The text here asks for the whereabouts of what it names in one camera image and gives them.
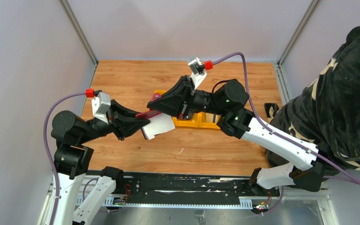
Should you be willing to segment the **red leather card holder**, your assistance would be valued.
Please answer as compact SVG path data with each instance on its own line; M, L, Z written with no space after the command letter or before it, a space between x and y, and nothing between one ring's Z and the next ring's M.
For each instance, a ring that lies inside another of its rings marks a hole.
M147 119L149 124L142 128L142 134L146 140L175 129L173 119L170 115L150 109L136 115L136 118Z

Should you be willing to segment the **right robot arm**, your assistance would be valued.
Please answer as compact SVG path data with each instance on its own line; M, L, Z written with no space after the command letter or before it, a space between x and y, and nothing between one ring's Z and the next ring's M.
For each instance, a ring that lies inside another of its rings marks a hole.
M267 189L279 186L319 191L325 161L318 153L325 151L326 147L276 130L245 108L248 99L245 88L236 79L220 81L211 92L206 92L197 90L186 75L161 97L150 101L147 107L178 119L184 119L190 112L218 115L217 126L227 136L257 143L286 159L284 165L253 171L249 189L254 195L262 195Z

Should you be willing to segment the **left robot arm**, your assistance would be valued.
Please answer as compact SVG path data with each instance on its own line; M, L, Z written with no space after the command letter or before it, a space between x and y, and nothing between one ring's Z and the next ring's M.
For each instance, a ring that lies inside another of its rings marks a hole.
M53 194L49 203L47 225L89 225L99 213L106 198L124 190L124 172L107 166L90 194L79 207L76 201L94 150L86 142L115 134L119 140L132 136L150 124L137 118L137 112L115 100L94 97L93 119L83 120L71 111L57 113L52 120L51 136L56 140L55 154L49 154L53 171Z

